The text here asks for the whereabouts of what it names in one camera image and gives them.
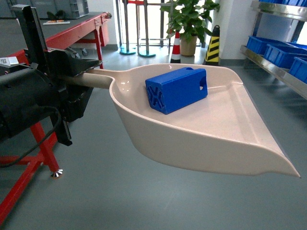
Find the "traffic cone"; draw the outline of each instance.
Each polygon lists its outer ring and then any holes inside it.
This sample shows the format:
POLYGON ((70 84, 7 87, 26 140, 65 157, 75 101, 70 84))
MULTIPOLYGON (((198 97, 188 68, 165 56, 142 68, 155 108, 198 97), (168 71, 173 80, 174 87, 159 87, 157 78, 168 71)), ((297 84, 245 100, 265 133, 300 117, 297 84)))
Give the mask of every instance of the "traffic cone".
POLYGON ((181 55, 180 55, 180 34, 179 32, 175 33, 175 41, 173 46, 173 52, 171 57, 171 63, 180 63, 181 55))
POLYGON ((216 25, 213 29, 210 43, 207 49, 203 65, 218 66, 220 52, 220 26, 216 25))

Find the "concrete floor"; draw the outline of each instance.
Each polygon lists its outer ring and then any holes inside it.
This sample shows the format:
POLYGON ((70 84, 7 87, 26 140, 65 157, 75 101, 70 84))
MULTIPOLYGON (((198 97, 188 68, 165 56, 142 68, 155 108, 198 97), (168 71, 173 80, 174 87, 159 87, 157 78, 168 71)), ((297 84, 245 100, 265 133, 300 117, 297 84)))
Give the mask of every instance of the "concrete floor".
MULTIPOLYGON (((104 67, 169 62, 167 48, 156 53, 143 58, 104 51, 104 67)), ((203 55, 198 48, 195 57, 181 62, 201 64, 203 55)), ((221 175, 156 163, 132 145, 108 90, 94 89, 84 117, 70 125, 73 145, 54 148, 64 175, 52 180, 48 168, 41 167, 1 229, 306 230, 307 100, 263 70, 231 69, 301 179, 221 175)), ((27 130, 1 143, 1 155, 22 152, 33 141, 27 130)), ((0 198, 22 168, 1 169, 0 198)))

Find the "metal shelf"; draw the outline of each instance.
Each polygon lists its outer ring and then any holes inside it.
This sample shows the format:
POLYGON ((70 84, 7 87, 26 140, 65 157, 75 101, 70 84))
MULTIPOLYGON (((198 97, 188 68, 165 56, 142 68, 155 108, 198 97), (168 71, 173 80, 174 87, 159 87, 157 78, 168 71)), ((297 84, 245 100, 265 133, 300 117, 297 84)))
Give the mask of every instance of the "metal shelf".
POLYGON ((307 22, 307 7, 290 6, 262 1, 252 1, 251 7, 254 11, 261 13, 268 13, 307 22))
POLYGON ((287 86, 292 88, 295 92, 300 94, 302 97, 307 99, 307 84, 300 81, 296 77, 289 74, 284 69, 274 65, 268 60, 264 59, 261 55, 258 55, 246 48, 246 46, 241 46, 240 51, 255 64, 260 66, 262 69, 267 71, 268 73, 274 75, 278 80, 285 83, 287 86))

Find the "beige plastic dustpan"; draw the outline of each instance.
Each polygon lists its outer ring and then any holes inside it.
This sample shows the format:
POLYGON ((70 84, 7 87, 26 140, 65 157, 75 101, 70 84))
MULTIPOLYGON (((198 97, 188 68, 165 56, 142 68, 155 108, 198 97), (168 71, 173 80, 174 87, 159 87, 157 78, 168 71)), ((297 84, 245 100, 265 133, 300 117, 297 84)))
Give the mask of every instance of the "beige plastic dustpan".
POLYGON ((94 69, 65 80, 109 89, 133 145, 154 161, 211 173, 272 172, 299 177, 265 126, 241 79, 230 69, 157 64, 127 71, 94 69), (145 80, 182 67, 207 70, 208 96, 168 115, 153 110, 145 80))

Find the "black cable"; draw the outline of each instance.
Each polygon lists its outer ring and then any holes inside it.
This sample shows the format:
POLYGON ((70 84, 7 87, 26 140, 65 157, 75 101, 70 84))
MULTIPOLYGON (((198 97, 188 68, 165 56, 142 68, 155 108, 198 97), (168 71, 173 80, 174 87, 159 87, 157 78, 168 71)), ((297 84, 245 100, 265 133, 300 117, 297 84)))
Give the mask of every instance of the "black cable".
POLYGON ((41 139, 38 143, 36 143, 32 148, 30 148, 27 152, 25 152, 23 155, 21 155, 19 158, 17 158, 16 160, 7 163, 7 164, 0 164, 0 168, 7 168, 7 167, 11 167, 13 165, 15 165, 16 163, 18 163, 19 161, 21 161, 25 156, 29 155, 32 151, 34 151, 37 147, 39 147, 61 124, 61 114, 59 113, 58 109, 56 107, 51 107, 51 106, 44 106, 41 107, 43 110, 45 110, 45 112, 48 112, 48 110, 50 110, 51 112, 54 112, 57 116, 57 122, 55 123, 55 125, 53 126, 53 128, 47 132, 47 134, 44 136, 43 139, 41 139))

